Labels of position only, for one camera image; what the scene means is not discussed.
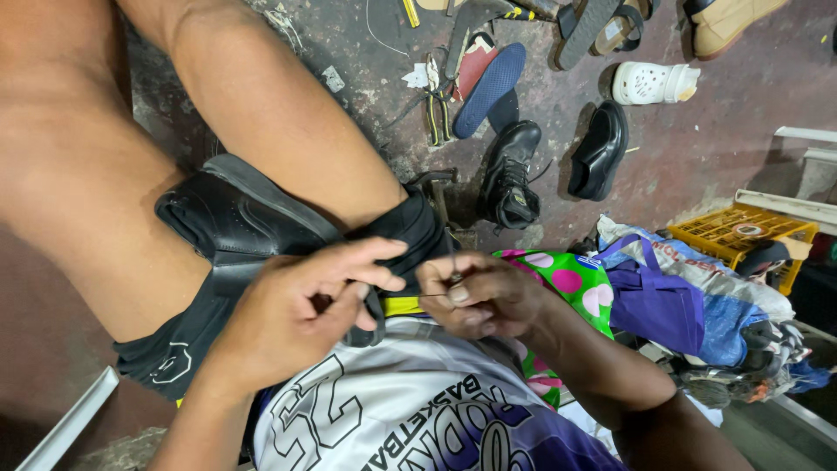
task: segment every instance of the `white crocs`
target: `white crocs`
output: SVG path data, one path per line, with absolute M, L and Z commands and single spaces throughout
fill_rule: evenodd
M 697 91 L 700 74 L 700 69 L 686 64 L 625 62 L 616 69 L 614 100 L 626 106 L 686 101 Z

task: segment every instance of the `yellow crate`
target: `yellow crate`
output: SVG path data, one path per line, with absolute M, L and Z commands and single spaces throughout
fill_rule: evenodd
M 675 239 L 714 256 L 735 270 L 759 241 L 793 237 L 810 244 L 819 228 L 814 222 L 791 219 L 762 208 L 735 203 L 724 210 L 670 225 L 668 229 Z M 790 294 L 801 266 L 802 261 L 794 260 L 790 267 L 785 265 L 778 269 L 780 293 L 785 296 Z

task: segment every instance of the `shoe upper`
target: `shoe upper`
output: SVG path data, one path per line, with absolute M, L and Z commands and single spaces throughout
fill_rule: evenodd
M 695 24 L 695 55 L 706 56 L 730 43 L 755 20 L 788 0 L 689 0 L 683 6 Z
M 606 198 L 627 141 L 628 128 L 622 107 L 606 100 L 593 113 L 587 134 L 573 154 L 568 193 L 593 201 Z
M 541 141 L 541 128 L 531 121 L 510 125 L 500 136 L 485 171 L 478 211 L 508 229 L 523 229 L 541 213 L 541 199 L 529 189 L 529 164 Z
M 309 255 L 326 245 L 297 220 L 203 171 L 164 193 L 154 211 L 212 263 L 219 295 L 243 290 L 271 256 Z

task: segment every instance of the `black shoe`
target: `black shoe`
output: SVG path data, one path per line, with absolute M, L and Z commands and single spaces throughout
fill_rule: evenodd
M 232 154 L 209 159 L 200 172 L 164 193 L 154 211 L 212 263 L 213 292 L 225 298 L 238 299 L 272 256 L 310 255 L 343 240 L 328 220 Z M 344 344 L 360 348 L 383 338 L 385 319 L 375 290 L 366 305 L 377 329 L 352 326 Z
M 541 141 L 541 128 L 535 122 L 521 121 L 507 127 L 497 140 L 480 197 L 477 214 L 497 227 L 524 229 L 541 215 L 541 199 L 529 189 L 529 162 Z
M 607 198 L 627 148 L 628 119 L 619 103 L 605 100 L 573 154 L 568 193 L 592 201 Z

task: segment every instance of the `thigh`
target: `thigh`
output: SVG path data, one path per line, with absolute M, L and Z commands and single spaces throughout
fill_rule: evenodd
M 242 0 L 118 0 L 231 152 L 344 230 L 407 198 L 357 125 Z
M 107 0 L 3 2 L 0 218 L 118 341 L 181 312 L 209 269 L 153 214 L 182 176 L 133 122 L 122 45 Z

